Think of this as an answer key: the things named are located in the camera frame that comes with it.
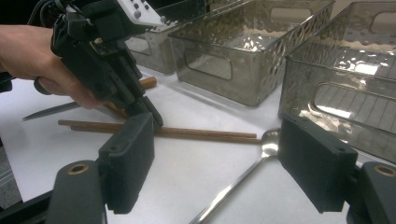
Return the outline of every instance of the gray translucent basket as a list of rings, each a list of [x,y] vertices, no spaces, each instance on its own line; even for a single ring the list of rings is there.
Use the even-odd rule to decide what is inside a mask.
[[[396,2],[357,2],[287,56],[279,115],[396,163]]]
[[[286,53],[327,23],[333,1],[246,1],[169,34],[179,80],[243,105],[281,82]]]
[[[180,25],[206,15],[221,11],[227,6],[242,3],[241,0],[185,0],[157,11],[165,16],[163,27],[153,27],[142,35],[135,35],[126,41],[129,50],[136,58],[138,65],[164,73],[172,74],[176,71],[168,34]]]

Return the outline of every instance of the white surface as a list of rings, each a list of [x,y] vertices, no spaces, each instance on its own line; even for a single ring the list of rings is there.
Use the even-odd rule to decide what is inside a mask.
[[[125,14],[128,16],[134,24],[142,25],[163,25],[161,17],[157,12],[149,5],[147,1],[144,3],[141,0],[117,0],[122,7]]]
[[[280,88],[260,107],[251,108],[200,91],[177,76],[150,72],[158,79],[147,96],[167,127],[256,133],[279,127]],[[59,119],[118,122],[107,110],[73,109],[40,119],[21,121],[38,110],[70,102],[44,96],[30,81],[14,80],[14,90],[0,94],[0,136],[27,201],[52,189],[56,173],[66,164],[95,160],[110,137],[79,133],[59,126]],[[109,224],[189,223],[260,156],[260,146],[155,138],[154,163],[129,215],[108,212]],[[210,219],[210,223],[346,223],[343,213],[319,214],[276,159],[262,164]]]

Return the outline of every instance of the finger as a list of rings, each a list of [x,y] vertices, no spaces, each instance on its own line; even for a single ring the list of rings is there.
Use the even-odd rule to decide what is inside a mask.
[[[52,93],[50,93],[49,91],[46,91],[46,89],[44,89],[43,86],[41,86],[40,83],[38,83],[38,80],[39,80],[39,78],[36,78],[35,82],[33,83],[35,86],[35,89],[44,95],[51,95]]]
[[[96,100],[91,92],[86,90],[82,86],[81,88],[76,88],[77,90],[75,92],[69,93],[64,90],[63,86],[59,85],[57,82],[51,79],[41,77],[38,82],[44,89],[53,94],[69,95],[73,100],[75,100],[79,105],[83,106],[84,108],[92,109],[103,104],[103,102]]]
[[[27,74],[27,73],[24,73],[24,72],[22,72],[20,70],[8,69],[8,72],[13,77],[18,77],[18,78],[27,79],[27,80],[35,80],[35,76],[32,76],[32,75]]]

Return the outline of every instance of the silver spoon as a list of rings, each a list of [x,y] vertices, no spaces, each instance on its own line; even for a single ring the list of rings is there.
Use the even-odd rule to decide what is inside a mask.
[[[242,173],[230,186],[222,190],[215,200],[206,207],[198,216],[196,216],[190,224],[202,224],[205,223],[210,215],[231,195],[234,189],[236,189],[252,171],[267,158],[277,155],[277,143],[279,140],[280,129],[271,129],[262,135],[262,156],[254,162],[244,173]]]

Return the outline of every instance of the wooden chopstick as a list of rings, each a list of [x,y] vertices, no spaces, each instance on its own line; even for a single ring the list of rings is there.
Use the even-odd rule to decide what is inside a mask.
[[[140,80],[140,84],[142,84],[145,90],[153,88],[157,85],[156,77],[146,77]]]
[[[122,124],[88,122],[77,120],[58,121],[59,125],[70,126],[71,130],[79,132],[94,132],[94,133],[116,133]],[[220,142],[234,142],[259,144],[261,141],[257,139],[255,133],[233,133],[220,132],[209,130],[194,130],[194,129],[179,129],[161,127],[155,131],[155,135],[162,137],[186,138],[196,140],[220,141]]]

